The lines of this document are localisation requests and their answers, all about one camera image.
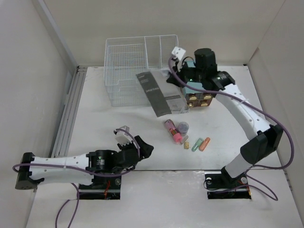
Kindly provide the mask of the grey setup guide booklet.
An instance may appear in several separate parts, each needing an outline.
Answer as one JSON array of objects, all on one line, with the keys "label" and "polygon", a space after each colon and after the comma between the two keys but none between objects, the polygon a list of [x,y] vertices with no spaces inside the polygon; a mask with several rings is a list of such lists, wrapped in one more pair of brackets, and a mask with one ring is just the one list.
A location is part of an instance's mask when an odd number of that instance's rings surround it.
[{"label": "grey setup guide booklet", "polygon": [[150,69],[136,77],[157,117],[189,112],[182,90],[167,82],[168,70]]}]

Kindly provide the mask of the clear jar of clips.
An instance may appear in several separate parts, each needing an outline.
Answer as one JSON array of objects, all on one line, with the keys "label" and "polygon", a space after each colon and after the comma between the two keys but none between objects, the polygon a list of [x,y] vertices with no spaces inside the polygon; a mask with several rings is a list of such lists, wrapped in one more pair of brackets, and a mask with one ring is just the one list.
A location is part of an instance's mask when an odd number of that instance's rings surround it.
[{"label": "clear jar of clips", "polygon": [[178,131],[181,135],[186,135],[189,130],[189,124],[187,122],[180,122],[178,124]]}]

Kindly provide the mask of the pink marker tube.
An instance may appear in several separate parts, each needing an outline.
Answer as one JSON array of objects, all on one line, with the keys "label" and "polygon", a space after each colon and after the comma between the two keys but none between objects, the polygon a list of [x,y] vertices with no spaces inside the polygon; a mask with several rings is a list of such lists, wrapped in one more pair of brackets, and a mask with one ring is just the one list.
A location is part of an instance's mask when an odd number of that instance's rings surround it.
[{"label": "pink marker tube", "polygon": [[182,136],[178,132],[176,126],[174,125],[174,122],[171,119],[168,119],[164,122],[165,128],[168,130],[168,132],[171,134],[173,140],[176,143],[180,143],[182,141]]}]

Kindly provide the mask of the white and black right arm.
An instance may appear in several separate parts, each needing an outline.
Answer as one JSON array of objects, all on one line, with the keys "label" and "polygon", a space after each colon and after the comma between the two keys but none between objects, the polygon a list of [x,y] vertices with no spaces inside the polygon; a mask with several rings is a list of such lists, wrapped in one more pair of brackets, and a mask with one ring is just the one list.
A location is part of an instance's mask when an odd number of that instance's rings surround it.
[{"label": "white and black right arm", "polygon": [[221,169],[221,184],[231,187],[245,171],[277,150],[283,128],[260,117],[257,108],[245,101],[233,77],[226,71],[218,70],[214,51],[210,48],[197,49],[193,66],[183,62],[185,53],[180,47],[173,48],[168,61],[168,83],[179,87],[185,87],[188,82],[201,83],[201,92],[212,94],[224,105],[248,138],[240,153]]}]

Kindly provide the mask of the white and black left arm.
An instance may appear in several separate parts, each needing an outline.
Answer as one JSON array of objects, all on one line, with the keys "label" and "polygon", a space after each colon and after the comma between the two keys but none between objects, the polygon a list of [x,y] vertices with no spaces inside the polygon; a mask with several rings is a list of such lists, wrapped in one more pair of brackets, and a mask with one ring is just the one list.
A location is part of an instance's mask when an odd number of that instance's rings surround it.
[{"label": "white and black left arm", "polygon": [[19,164],[15,189],[31,190],[49,183],[73,183],[102,188],[109,179],[117,179],[134,170],[137,163],[151,156],[154,147],[140,136],[125,144],[119,151],[96,150],[78,156],[41,158],[24,153]]}]

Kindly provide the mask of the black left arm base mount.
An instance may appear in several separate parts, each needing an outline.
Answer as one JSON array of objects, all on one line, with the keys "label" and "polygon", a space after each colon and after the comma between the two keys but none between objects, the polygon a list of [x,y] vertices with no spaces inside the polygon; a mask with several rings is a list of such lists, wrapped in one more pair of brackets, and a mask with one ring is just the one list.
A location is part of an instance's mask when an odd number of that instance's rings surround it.
[{"label": "black left arm base mount", "polygon": [[81,200],[119,200],[121,196],[121,176],[99,177],[89,175],[78,184]]}]

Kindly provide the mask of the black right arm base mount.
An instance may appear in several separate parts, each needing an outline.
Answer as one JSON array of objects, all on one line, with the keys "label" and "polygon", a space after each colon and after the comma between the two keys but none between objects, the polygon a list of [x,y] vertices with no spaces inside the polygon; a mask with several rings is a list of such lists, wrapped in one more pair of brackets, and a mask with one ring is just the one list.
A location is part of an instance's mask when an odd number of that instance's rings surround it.
[{"label": "black right arm base mount", "polygon": [[224,180],[221,171],[204,173],[204,188],[209,200],[251,199],[247,176],[243,173],[233,180]]}]

